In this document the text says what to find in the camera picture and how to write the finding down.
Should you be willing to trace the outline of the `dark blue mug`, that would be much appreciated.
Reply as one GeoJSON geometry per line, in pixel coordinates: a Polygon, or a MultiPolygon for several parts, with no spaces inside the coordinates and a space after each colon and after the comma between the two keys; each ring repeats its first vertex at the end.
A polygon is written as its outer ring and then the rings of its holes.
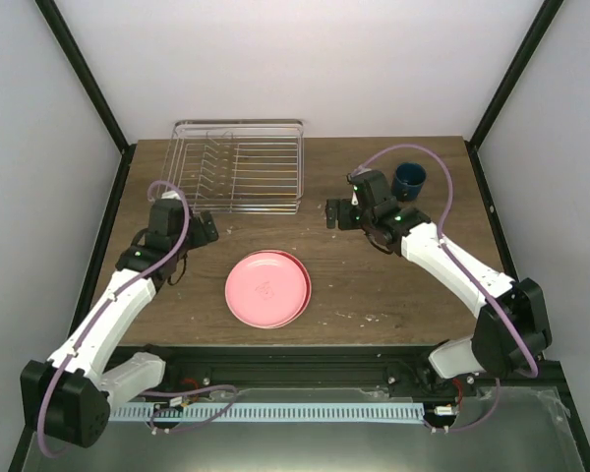
{"type": "Polygon", "coordinates": [[[426,170],[418,163],[399,164],[393,174],[391,191],[400,202],[415,201],[427,180],[426,170]]]}

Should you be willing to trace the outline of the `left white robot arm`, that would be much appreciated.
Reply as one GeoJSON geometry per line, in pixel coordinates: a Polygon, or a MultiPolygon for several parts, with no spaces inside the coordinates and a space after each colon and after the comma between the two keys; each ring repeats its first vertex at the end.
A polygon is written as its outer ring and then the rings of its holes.
{"type": "Polygon", "coordinates": [[[181,385],[180,371],[140,351],[123,364],[107,363],[137,315],[175,272],[189,251],[216,242],[212,215],[194,214],[175,198],[157,199],[148,225],[119,257],[107,287],[73,334],[44,362],[29,361],[21,376],[25,424],[41,439],[90,447],[118,408],[146,390],[161,397],[181,385]]]}

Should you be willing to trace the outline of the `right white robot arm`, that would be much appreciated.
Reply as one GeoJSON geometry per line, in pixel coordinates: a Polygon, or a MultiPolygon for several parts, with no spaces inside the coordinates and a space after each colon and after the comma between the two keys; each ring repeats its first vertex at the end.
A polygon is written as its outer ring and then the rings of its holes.
{"type": "Polygon", "coordinates": [[[347,179],[348,199],[325,204],[328,228],[360,230],[386,255],[397,255],[434,277],[471,312],[471,335],[434,348],[417,372],[420,389],[444,393],[452,378],[487,373],[504,379],[514,373],[535,377],[537,362],[552,343],[546,302],[539,284],[497,271],[453,243],[424,212],[402,206],[378,170],[347,179]]]}

